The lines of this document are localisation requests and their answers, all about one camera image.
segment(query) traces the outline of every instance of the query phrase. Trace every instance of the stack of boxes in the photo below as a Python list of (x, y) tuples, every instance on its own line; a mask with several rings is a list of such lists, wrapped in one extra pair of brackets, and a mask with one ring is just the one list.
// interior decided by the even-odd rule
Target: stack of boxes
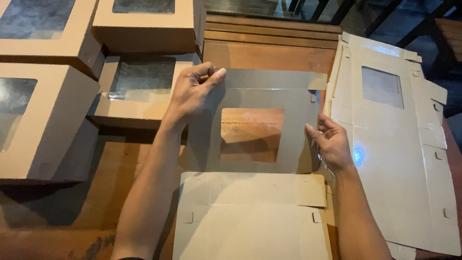
[(0, 0), (2, 182), (85, 181), (100, 125), (158, 127), (206, 16), (201, 0)]

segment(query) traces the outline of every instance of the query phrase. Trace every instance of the left hand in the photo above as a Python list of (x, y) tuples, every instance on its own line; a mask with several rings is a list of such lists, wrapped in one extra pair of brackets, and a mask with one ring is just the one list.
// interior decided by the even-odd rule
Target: left hand
[(162, 121), (184, 128), (192, 116), (202, 112), (207, 95), (226, 77), (226, 69), (214, 70), (211, 62), (183, 69)]

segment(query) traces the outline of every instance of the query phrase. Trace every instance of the fingernail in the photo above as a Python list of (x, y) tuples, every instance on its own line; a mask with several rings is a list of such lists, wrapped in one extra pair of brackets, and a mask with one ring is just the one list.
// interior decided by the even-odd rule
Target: fingernail
[(223, 79), (226, 76), (226, 69), (221, 68), (217, 72), (215, 72), (215, 77), (217, 77), (218, 80)]

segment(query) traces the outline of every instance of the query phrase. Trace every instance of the clear plastic window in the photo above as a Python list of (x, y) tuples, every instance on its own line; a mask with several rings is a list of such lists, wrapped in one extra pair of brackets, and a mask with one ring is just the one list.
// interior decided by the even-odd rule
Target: clear plastic window
[(109, 91), (111, 100), (170, 100), (176, 58), (159, 56), (148, 62), (121, 61)]
[(0, 18), (1, 39), (58, 40), (75, 0), (12, 0)]
[(398, 75), (361, 67), (363, 98), (404, 109), (401, 82)]
[(284, 109), (224, 108), (220, 159), (276, 162)]
[(175, 13), (175, 0), (114, 0), (113, 13)]
[(0, 152), (6, 152), (19, 126), (37, 80), (0, 78)]

